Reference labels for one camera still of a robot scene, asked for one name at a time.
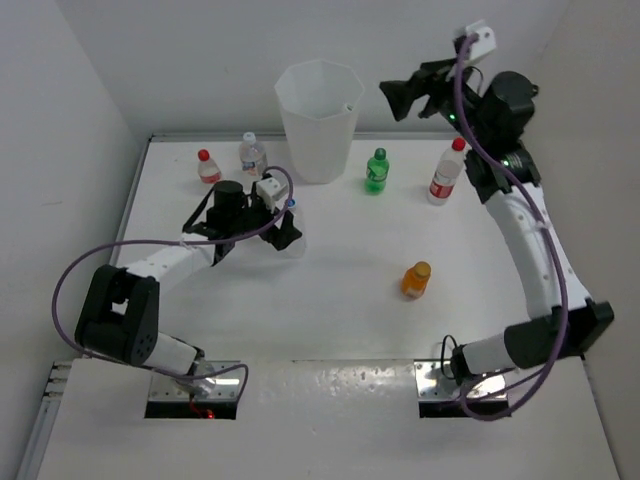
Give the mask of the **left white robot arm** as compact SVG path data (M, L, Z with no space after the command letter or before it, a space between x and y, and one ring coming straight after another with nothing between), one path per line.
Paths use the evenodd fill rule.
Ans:
M170 376L191 377L203 351L159 330L160 299L193 274L217 265L254 236L283 251L303 236L289 187L271 175L215 183L182 226L181 237L125 266L103 265L91 280L74 332L84 350Z

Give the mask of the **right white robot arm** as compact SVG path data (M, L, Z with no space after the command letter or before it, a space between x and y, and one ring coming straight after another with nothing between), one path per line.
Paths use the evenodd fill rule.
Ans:
M462 87L466 119L496 161L487 164L475 148L466 154L466 174L480 202L498 225L525 294L527 321L503 333L454 348L449 370L462 384L483 374L545 364L559 332L559 358L582 356L614 320L611 305L596 302L581 284L562 248L544 204L540 173L520 137L535 112L538 88L524 75L497 74L485 93Z

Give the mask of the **white plastic bin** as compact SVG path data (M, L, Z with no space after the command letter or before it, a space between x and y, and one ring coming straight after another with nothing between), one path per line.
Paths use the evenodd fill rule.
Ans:
M288 67L274 89L292 165L311 184L345 170L365 88L354 70L323 59ZM354 106L343 112L342 105Z

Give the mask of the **green soda bottle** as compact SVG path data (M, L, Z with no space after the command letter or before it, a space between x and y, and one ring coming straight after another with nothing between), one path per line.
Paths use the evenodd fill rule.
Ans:
M386 187L389 169L387 151L384 148L377 148L367 162L365 191L369 194L382 193Z

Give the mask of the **white-cap clear labelled bottle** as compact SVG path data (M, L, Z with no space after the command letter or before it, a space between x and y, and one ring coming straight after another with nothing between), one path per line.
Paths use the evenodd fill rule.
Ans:
M268 166L266 149L253 132L245 132L239 146L242 170L253 176L262 176Z

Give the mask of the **tall red-cap red-label bottle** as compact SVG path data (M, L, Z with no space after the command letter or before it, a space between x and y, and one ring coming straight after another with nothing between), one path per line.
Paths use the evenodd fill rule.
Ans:
M464 167L466 146L464 138L456 137L442 153L428 188L431 204L444 205L451 196Z

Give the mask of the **small red-cap red-label bottle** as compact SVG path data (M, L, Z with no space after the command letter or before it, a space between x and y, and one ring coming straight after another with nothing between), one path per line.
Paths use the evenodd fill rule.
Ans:
M222 172L207 149L201 149L197 153L198 175L205 184L215 184L222 179Z

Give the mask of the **orange juice bottle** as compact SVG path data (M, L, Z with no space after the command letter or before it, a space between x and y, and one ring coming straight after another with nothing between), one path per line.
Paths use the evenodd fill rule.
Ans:
M410 267L400 284L402 294L411 299L420 298L426 291L431 273L431 266L425 261L419 261Z

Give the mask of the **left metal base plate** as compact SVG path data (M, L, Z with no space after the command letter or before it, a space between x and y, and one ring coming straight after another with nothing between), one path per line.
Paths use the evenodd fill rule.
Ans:
M148 400L161 403L187 404L235 402L244 382L244 369L236 362L201 360L194 374L204 379L178 381L154 373L148 391Z

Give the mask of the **metal base plate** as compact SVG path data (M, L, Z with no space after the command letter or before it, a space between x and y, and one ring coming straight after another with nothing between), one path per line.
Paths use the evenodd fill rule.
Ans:
M148 400L161 403L187 404L235 402L244 382L244 369L236 362L201 360L194 374L204 379L178 381L154 373L148 391Z
M444 361L444 368L435 359L416 360L414 362L414 376L417 389L417 397L423 403L453 402L461 397L461 388L454 379L449 368L449 361ZM504 399L505 393L499 394L506 388L506 380L503 375L494 377L482 376L481 381L473 381L473 387L468 388L466 394L469 400L478 399Z

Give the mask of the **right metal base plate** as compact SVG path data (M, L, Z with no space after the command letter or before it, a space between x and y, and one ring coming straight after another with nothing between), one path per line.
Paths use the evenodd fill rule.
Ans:
M435 359L416 360L414 362L414 376L417 389L417 397L423 403L453 402L461 397L461 388L454 379L449 368L449 361L444 361L444 368ZM481 381L473 381L473 387L468 388L466 394L469 400L478 399L504 399L505 393L499 394L506 388L506 380L503 375L494 377L482 376Z

